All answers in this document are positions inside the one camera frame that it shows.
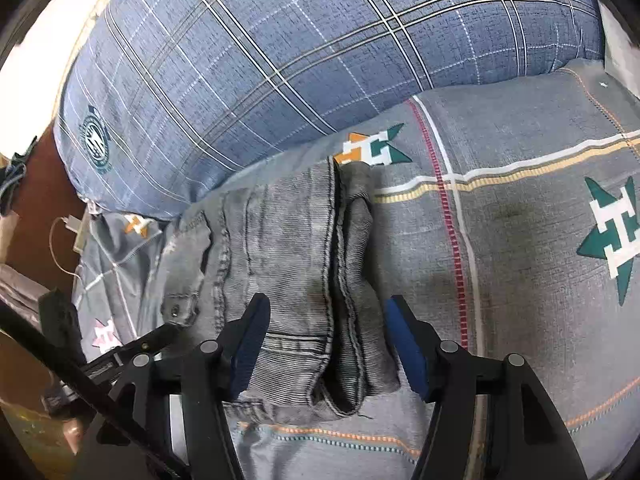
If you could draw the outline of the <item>left hand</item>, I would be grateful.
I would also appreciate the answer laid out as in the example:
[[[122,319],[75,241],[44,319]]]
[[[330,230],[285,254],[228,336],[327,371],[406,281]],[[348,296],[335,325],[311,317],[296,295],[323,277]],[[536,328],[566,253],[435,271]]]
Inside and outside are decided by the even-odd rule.
[[[85,435],[85,425],[79,418],[72,418],[63,422],[64,438],[74,455],[77,455]]]

